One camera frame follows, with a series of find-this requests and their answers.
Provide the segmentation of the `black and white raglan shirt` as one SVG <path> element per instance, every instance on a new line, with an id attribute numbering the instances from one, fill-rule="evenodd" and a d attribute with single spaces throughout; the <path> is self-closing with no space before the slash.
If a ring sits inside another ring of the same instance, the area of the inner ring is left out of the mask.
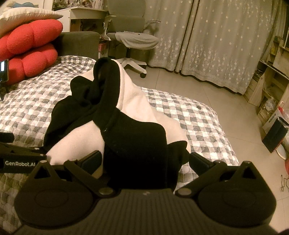
<path id="1" fill-rule="evenodd" d="M 53 165 L 102 154 L 94 177 L 119 189 L 176 189 L 190 146 L 180 123 L 152 107 L 122 65 L 103 57 L 57 102 L 43 148 Z"/>

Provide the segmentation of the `grey checkered quilt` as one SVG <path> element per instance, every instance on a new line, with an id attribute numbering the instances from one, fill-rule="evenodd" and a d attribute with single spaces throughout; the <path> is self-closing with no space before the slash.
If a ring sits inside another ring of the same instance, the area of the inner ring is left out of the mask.
<path id="1" fill-rule="evenodd" d="M 1 101 L 1 140 L 46 155 L 81 159 L 120 189 L 178 189 L 197 175 L 184 151 L 238 165 L 216 112 L 187 97 L 135 85 L 115 60 L 62 56 L 39 76 L 10 86 Z"/>

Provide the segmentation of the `dark blue phone stand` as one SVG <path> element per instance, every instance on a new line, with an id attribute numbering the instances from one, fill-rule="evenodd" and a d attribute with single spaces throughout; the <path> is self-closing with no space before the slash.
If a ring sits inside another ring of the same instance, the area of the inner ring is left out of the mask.
<path id="1" fill-rule="evenodd" d="M 8 87 L 6 86 L 5 83 L 1 83 L 0 84 L 0 97 L 1 97 L 1 101 L 4 100 L 4 96 L 5 94 L 7 94 L 9 92 Z"/>

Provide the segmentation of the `white cardboard box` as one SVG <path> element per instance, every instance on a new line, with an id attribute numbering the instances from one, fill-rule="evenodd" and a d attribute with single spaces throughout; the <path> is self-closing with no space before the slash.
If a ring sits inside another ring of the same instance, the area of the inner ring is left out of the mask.
<path id="1" fill-rule="evenodd" d="M 283 109 L 281 107 L 278 107 L 276 109 L 276 111 L 269 118 L 269 120 L 263 125 L 263 130 L 266 134 L 269 132 L 278 117 L 281 117 L 284 121 L 288 123 L 288 109 Z"/>

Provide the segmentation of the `smartphone playing video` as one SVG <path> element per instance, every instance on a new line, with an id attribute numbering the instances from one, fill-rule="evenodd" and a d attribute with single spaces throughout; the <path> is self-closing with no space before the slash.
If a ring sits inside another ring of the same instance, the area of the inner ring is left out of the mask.
<path id="1" fill-rule="evenodd" d="M 9 80 L 9 60 L 0 62 L 0 83 L 6 83 Z"/>

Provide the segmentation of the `lower red puffy cushion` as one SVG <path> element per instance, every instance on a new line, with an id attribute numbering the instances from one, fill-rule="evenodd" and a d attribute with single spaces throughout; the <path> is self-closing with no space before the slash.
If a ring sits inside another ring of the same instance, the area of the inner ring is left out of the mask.
<path id="1" fill-rule="evenodd" d="M 14 85 L 27 78 L 39 75 L 52 66 L 57 57 L 58 53 L 51 43 L 15 56 L 9 60 L 9 80 L 6 85 Z"/>

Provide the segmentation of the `red puffy cushion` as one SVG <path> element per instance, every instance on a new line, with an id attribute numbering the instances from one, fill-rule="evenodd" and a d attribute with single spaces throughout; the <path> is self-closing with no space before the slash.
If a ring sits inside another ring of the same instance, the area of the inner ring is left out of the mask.
<path id="1" fill-rule="evenodd" d="M 55 19 L 22 24 L 1 37 L 1 60 L 44 46 L 55 40 L 62 30 L 62 23 Z"/>
<path id="2" fill-rule="evenodd" d="M 6 85 L 14 85 L 27 78 L 39 75 L 52 66 L 57 57 L 58 53 L 51 43 L 15 56 L 9 60 L 9 80 Z"/>

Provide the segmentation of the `wooden shelf unit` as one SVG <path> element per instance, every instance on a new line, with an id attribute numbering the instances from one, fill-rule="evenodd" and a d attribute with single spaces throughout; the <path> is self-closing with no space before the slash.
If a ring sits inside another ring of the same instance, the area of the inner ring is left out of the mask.
<path id="1" fill-rule="evenodd" d="M 257 107 L 257 117 L 266 124 L 277 107 L 288 108 L 288 36 L 275 37 L 266 60 L 258 63 L 244 94 Z"/>

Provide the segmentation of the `upper red puffy cushion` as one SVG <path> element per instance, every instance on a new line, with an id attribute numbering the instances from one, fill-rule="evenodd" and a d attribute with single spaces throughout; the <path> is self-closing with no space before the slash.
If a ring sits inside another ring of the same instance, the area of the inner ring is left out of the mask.
<path id="1" fill-rule="evenodd" d="M 1 60 L 44 46 L 55 40 L 62 30 L 62 23 L 55 19 L 22 24 L 1 37 Z"/>

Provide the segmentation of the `dark grey sofa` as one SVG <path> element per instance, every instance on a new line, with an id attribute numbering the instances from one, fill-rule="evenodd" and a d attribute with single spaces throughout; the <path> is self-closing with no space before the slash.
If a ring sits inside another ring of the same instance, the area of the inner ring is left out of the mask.
<path id="1" fill-rule="evenodd" d="M 98 59 L 98 45 L 100 34 L 93 31 L 63 32 L 52 45 L 58 52 L 58 56 L 84 56 Z"/>

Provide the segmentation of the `grey star curtain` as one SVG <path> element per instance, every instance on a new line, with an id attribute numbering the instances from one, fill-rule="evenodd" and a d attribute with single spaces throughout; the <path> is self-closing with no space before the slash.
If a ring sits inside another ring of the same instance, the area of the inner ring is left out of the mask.
<path id="1" fill-rule="evenodd" d="M 148 63 L 244 94 L 285 1 L 146 1 L 159 43 Z"/>

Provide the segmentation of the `white striped pillow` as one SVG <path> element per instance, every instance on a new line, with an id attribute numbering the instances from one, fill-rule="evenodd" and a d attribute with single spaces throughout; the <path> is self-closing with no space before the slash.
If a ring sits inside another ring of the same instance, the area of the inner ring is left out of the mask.
<path id="1" fill-rule="evenodd" d="M 60 19 L 63 15 L 56 11 L 34 8 L 17 7 L 11 8 L 1 14 L 1 37 L 21 24 L 45 19 Z"/>

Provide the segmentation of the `grey office chair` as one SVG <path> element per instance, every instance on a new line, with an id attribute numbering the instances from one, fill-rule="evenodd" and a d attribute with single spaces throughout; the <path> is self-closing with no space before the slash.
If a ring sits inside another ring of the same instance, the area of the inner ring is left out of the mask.
<path id="1" fill-rule="evenodd" d="M 104 20 L 103 38 L 107 41 L 117 41 L 126 47 L 126 56 L 117 61 L 123 66 L 131 66 L 140 72 L 144 79 L 147 75 L 146 62 L 131 58 L 130 52 L 136 50 L 151 50 L 157 46 L 159 39 L 145 34 L 144 30 L 151 24 L 160 21 L 146 21 L 144 18 L 145 1 L 106 1 L 108 15 Z"/>

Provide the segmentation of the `blue plush toy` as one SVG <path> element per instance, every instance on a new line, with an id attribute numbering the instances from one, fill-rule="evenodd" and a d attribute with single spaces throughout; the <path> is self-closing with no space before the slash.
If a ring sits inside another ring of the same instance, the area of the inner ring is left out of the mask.
<path id="1" fill-rule="evenodd" d="M 11 8 L 17 8 L 17 7 L 35 7 L 38 8 L 38 4 L 33 4 L 31 2 L 25 2 L 25 3 L 18 3 L 16 1 L 10 1 L 6 7 L 11 7 Z"/>

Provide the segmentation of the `white desk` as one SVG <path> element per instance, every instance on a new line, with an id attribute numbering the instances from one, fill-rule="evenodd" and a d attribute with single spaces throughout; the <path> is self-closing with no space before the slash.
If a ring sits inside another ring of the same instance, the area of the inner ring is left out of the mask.
<path id="1" fill-rule="evenodd" d="M 62 32 L 80 31 L 81 20 L 103 20 L 107 11 L 81 6 L 69 7 L 56 11 L 62 17 L 58 19 L 63 25 Z"/>

